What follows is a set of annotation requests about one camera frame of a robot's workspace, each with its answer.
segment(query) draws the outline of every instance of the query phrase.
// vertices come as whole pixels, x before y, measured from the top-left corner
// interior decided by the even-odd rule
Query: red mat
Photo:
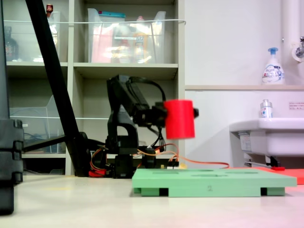
[[[267,172],[274,172],[290,177],[296,177],[297,179],[297,184],[304,184],[304,169],[285,169],[284,171],[276,171],[264,167],[254,167],[254,168],[232,168],[232,169],[258,169],[258,170],[264,170]]]

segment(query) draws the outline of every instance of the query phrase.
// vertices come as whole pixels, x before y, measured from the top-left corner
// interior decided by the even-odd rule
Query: blue cap
[[[270,52],[271,55],[275,55],[278,50],[279,49],[276,47],[272,47],[272,48],[268,49],[268,51]]]

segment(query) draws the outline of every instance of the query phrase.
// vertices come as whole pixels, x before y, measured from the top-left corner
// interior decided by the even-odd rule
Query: clear plastic box
[[[11,119],[22,121],[25,146],[53,137],[64,135],[54,97],[51,96],[46,107],[10,108]],[[65,153],[65,143],[59,143],[33,153]]]
[[[164,63],[166,12],[154,22],[102,23],[97,10],[88,9],[88,61],[91,63]]]
[[[58,57],[60,62],[67,62],[68,24],[57,23],[61,21],[65,21],[62,13],[51,13],[49,24]],[[43,62],[32,23],[5,21],[4,26],[7,61]]]

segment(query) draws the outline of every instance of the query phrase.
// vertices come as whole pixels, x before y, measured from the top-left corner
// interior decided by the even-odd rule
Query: sink basin
[[[230,125],[242,150],[266,156],[304,156],[304,118],[259,118]]]

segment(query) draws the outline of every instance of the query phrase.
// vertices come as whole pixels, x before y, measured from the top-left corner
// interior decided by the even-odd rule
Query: red cylinder
[[[167,109],[167,139],[194,138],[194,110],[190,100],[170,100],[164,102]]]

